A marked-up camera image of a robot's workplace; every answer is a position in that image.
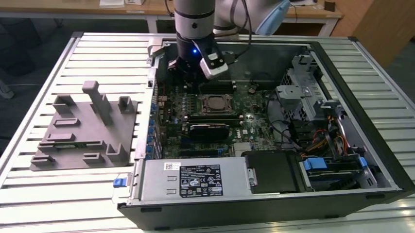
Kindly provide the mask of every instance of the blue tab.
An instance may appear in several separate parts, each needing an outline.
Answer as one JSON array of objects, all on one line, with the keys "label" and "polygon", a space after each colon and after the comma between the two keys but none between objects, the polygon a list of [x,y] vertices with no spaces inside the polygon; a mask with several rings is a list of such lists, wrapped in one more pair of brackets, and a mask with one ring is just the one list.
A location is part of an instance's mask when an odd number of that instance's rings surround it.
[{"label": "blue tab", "polygon": [[327,164],[323,158],[308,158],[305,161],[309,163],[311,169],[327,169]]},{"label": "blue tab", "polygon": [[304,168],[305,168],[305,171],[311,169],[311,164],[308,162],[308,159],[305,161],[303,161],[303,164],[304,164]]},{"label": "blue tab", "polygon": [[113,188],[123,188],[127,187],[127,178],[117,178],[112,183]]},{"label": "blue tab", "polygon": [[368,166],[368,163],[367,163],[367,161],[365,161],[365,158],[359,157],[359,162],[360,162],[360,165],[361,165],[363,168],[365,168],[365,167]]},{"label": "blue tab", "polygon": [[147,153],[151,153],[152,151],[153,151],[153,147],[152,147],[152,146],[147,146],[147,147],[145,147],[145,152],[147,152]]}]

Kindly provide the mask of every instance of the metal bracket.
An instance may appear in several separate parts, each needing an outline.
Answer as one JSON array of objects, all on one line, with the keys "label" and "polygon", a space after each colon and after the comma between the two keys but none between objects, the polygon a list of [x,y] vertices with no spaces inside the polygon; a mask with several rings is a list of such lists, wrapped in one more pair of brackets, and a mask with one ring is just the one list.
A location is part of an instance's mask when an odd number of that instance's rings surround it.
[{"label": "metal bracket", "polygon": [[151,38],[148,40],[147,53],[151,58],[157,57],[165,53],[161,38]]}]

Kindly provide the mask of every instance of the blue latch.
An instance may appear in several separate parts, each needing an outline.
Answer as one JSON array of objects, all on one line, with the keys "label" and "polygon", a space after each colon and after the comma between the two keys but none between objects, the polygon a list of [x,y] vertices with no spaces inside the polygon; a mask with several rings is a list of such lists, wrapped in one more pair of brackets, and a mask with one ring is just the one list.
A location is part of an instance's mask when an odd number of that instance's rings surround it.
[{"label": "blue latch", "polygon": [[151,153],[152,151],[153,151],[153,147],[152,147],[152,146],[147,146],[147,147],[145,147],[145,152],[147,152],[147,153]]},{"label": "blue latch", "polygon": [[155,111],[157,109],[157,106],[155,103],[151,103],[151,111]]},{"label": "blue latch", "polygon": [[127,178],[117,178],[112,183],[113,188],[123,188],[127,187]]},{"label": "blue latch", "polygon": [[365,167],[368,166],[368,163],[367,163],[367,161],[365,161],[365,158],[359,157],[359,162],[360,162],[360,165],[361,165],[363,168],[365,168]]},{"label": "blue latch", "polygon": [[221,156],[221,153],[225,151],[225,149],[224,148],[219,148],[217,149],[217,156]]},{"label": "blue latch", "polygon": [[323,158],[308,158],[303,161],[305,170],[327,169],[327,164]]}]

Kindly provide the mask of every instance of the slotted metal surface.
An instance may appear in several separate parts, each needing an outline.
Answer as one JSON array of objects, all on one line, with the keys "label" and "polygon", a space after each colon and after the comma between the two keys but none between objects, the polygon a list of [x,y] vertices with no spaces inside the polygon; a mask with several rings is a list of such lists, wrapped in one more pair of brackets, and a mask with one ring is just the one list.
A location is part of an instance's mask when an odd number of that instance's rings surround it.
[{"label": "slotted metal surface", "polygon": [[[4,169],[0,176],[1,232],[141,232],[116,210],[115,203],[128,196],[128,189],[112,188],[112,180],[131,172],[132,166],[41,172],[32,172],[28,167],[55,113],[50,103],[56,94],[72,94],[75,101],[88,101],[87,95],[81,93],[81,84],[84,80],[97,80],[100,92],[107,93],[108,100],[128,95],[133,100],[147,101],[147,45],[153,37],[135,33],[85,33],[81,38],[71,40],[0,160]],[[157,37],[173,38],[173,35],[160,34]],[[368,61],[368,55],[357,49],[359,45],[347,38],[331,37],[259,36],[256,39],[320,42],[411,179],[415,180],[413,106],[383,70]],[[327,80],[324,83],[335,98]],[[136,123],[132,149],[137,144],[135,137],[143,133],[139,115]],[[345,218],[175,232],[413,232],[413,198],[415,196],[391,204],[371,206]]]}]

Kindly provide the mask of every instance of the wooden table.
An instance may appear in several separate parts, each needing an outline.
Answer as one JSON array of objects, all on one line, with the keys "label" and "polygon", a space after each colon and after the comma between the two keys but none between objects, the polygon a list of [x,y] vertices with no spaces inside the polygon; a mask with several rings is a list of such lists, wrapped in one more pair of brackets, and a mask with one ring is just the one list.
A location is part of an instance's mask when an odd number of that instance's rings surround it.
[{"label": "wooden table", "polygon": [[[144,19],[149,33],[157,33],[157,20],[171,20],[164,0],[147,0],[143,5],[127,4],[123,8],[99,8],[99,0],[0,0],[0,17]],[[329,36],[340,11],[329,12],[316,6],[291,7],[285,23],[323,24],[319,36]]]}]

